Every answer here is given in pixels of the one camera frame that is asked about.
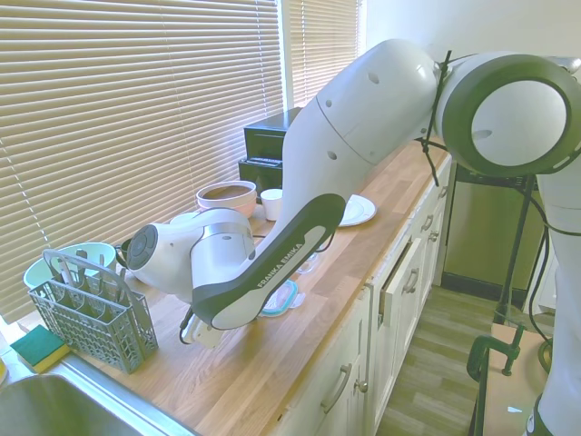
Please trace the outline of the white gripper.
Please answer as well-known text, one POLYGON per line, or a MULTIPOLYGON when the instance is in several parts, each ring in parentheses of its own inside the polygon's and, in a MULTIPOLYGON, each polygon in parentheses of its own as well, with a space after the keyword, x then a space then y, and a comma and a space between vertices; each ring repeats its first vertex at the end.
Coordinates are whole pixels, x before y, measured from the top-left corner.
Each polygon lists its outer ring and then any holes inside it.
POLYGON ((222 336, 223 331, 214 329, 195 314, 191 314, 180 325, 180 341, 186 345, 201 344, 213 349, 220 344, 222 336))

